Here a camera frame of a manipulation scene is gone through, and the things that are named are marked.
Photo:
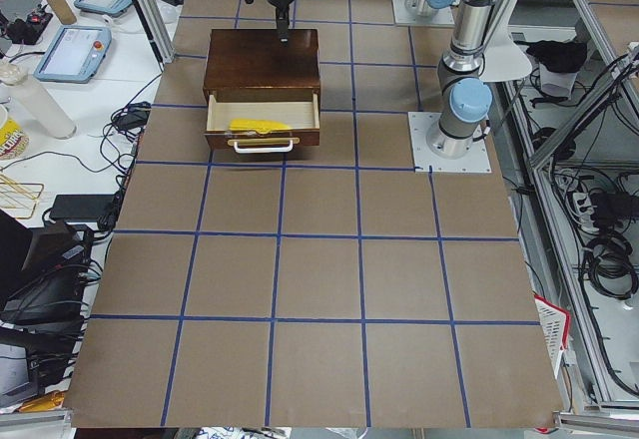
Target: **white handle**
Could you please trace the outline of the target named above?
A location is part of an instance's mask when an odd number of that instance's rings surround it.
[[[246,155],[249,153],[288,153],[293,149],[293,140],[285,147],[265,147],[265,148],[240,148],[240,142],[233,142],[233,149],[236,153]]]

